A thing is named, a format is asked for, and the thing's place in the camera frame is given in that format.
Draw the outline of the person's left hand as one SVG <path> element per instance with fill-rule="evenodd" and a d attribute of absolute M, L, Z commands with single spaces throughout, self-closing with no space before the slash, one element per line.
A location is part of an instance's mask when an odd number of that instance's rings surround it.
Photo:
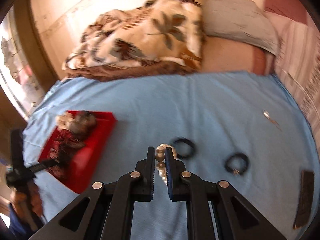
<path fill-rule="evenodd" d="M 29 189 L 29 197 L 17 190 L 13 190 L 11 192 L 11 205 L 13 207 L 13 210 L 15 211 L 18 218 L 20 218 L 23 221 L 26 220 L 26 214 L 25 211 L 22 208 L 23 204 L 30 203 L 32 211 L 38 216 L 41 217 L 43 215 L 43 206 L 42 206 L 42 199 L 40 197 L 39 193 L 39 187 L 32 182 L 28 183 L 28 189 Z"/>

